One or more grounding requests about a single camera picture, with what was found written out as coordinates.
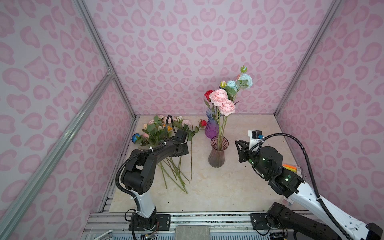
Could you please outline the pink flower sprig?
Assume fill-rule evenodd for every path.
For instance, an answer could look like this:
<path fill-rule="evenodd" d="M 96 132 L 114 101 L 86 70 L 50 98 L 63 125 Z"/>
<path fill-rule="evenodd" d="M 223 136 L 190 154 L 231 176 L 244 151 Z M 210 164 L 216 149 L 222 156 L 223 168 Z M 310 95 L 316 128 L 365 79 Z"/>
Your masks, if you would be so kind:
<path fill-rule="evenodd" d="M 176 116 L 174 118 L 174 125 L 178 130 L 181 129 L 187 132 L 189 137 L 193 135 L 192 132 L 194 130 L 194 127 L 192 122 L 188 119 L 185 119 L 183 116 Z"/>

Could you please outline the pink carnation sprig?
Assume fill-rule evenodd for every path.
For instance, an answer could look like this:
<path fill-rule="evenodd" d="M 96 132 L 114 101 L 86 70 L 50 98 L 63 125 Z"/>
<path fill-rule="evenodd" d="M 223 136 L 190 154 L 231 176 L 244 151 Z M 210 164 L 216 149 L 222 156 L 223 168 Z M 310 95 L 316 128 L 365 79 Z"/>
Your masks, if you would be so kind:
<path fill-rule="evenodd" d="M 224 132 L 228 117 L 235 113 L 236 105 L 234 99 L 237 93 L 236 82 L 222 81 L 217 90 L 209 94 L 209 100 L 212 105 L 212 118 L 219 126 L 217 135 L 217 147 L 219 150 L 224 148 Z"/>

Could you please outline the small red rose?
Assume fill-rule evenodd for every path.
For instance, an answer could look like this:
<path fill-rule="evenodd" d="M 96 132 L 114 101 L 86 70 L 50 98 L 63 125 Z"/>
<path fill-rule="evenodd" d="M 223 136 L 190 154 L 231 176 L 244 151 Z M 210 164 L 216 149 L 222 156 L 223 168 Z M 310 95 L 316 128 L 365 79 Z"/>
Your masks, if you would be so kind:
<path fill-rule="evenodd" d="M 193 147 L 193 138 L 194 136 L 199 133 L 201 130 L 205 130 L 206 128 L 206 125 L 207 125 L 207 122 L 205 120 L 200 120 L 199 121 L 199 124 L 197 126 L 195 126 L 191 132 L 190 132 L 190 141 L 191 141 L 191 148 Z M 193 173 L 193 157 L 192 157 L 192 153 L 191 153 L 191 169 L 190 169 L 190 174 L 191 174 L 191 177 L 192 177 L 192 173 Z"/>

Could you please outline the purple blue glass vase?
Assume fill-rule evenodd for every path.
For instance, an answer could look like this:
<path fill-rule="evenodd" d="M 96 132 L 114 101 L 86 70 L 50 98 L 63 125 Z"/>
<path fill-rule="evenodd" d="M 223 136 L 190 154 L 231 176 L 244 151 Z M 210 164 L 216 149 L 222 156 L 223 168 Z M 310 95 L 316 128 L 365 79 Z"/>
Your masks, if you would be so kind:
<path fill-rule="evenodd" d="M 205 127 L 205 135 L 207 138 L 212 139 L 219 134 L 218 114 L 214 107 L 206 111 L 207 125 Z"/>

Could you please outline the red rose long stem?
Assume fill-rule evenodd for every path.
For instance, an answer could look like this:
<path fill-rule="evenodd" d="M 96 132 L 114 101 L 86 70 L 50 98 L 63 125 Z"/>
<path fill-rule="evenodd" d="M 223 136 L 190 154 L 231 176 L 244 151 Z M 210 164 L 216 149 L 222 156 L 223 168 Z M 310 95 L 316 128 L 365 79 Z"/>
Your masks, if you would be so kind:
<path fill-rule="evenodd" d="M 210 95 L 211 95 L 211 93 L 213 93 L 213 92 L 214 92 L 213 90 L 208 90 L 208 91 L 204 94 L 204 96 L 205 96 L 205 98 L 206 98 L 206 100 L 207 100 L 208 102 L 211 102 Z"/>

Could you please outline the smoky pink glass vase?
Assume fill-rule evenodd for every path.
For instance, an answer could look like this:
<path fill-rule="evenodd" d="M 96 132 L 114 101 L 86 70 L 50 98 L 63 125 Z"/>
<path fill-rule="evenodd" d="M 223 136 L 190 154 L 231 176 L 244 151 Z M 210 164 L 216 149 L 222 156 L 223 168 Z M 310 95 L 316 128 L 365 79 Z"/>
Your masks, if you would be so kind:
<path fill-rule="evenodd" d="M 220 168 L 225 163 L 225 150 L 229 147 L 229 141 L 223 136 L 216 136 L 211 139 L 211 147 L 208 162 L 212 167 Z"/>

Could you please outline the light blue flower sprig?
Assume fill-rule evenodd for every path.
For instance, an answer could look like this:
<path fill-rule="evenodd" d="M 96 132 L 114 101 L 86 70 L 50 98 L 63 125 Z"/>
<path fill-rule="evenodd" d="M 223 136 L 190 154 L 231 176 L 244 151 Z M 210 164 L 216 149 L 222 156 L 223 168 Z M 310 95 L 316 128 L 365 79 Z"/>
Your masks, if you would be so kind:
<path fill-rule="evenodd" d="M 247 74 L 247 71 L 248 67 L 242 66 L 236 79 L 228 81 L 223 87 L 229 97 L 234 97 L 240 90 L 246 90 L 253 86 L 253 78 Z"/>

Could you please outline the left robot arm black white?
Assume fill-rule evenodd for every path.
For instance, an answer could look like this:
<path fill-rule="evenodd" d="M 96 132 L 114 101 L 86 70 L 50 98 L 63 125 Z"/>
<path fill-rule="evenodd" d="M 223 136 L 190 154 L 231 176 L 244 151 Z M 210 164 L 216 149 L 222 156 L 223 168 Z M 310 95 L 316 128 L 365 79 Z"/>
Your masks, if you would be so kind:
<path fill-rule="evenodd" d="M 117 188 L 130 195 L 137 209 L 130 219 L 130 231 L 153 231 L 160 229 L 157 209 L 152 201 L 150 188 L 154 183 L 157 164 L 168 157 L 180 157 L 189 153 L 188 134 L 178 130 L 156 147 L 134 150 L 118 169 L 115 177 Z"/>

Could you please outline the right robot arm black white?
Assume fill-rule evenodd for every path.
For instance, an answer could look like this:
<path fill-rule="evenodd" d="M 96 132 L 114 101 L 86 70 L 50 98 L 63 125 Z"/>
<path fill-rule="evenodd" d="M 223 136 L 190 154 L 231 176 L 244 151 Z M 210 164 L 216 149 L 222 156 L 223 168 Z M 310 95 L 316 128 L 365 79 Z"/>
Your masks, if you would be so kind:
<path fill-rule="evenodd" d="M 235 142 L 239 161 L 251 164 L 254 172 L 278 195 L 289 198 L 310 211 L 315 221 L 295 213 L 283 204 L 273 203 L 261 224 L 268 229 L 291 229 L 314 240 L 380 240 L 383 229 L 375 223 L 364 223 L 323 198 L 291 170 L 283 167 L 283 156 L 273 147 Z"/>

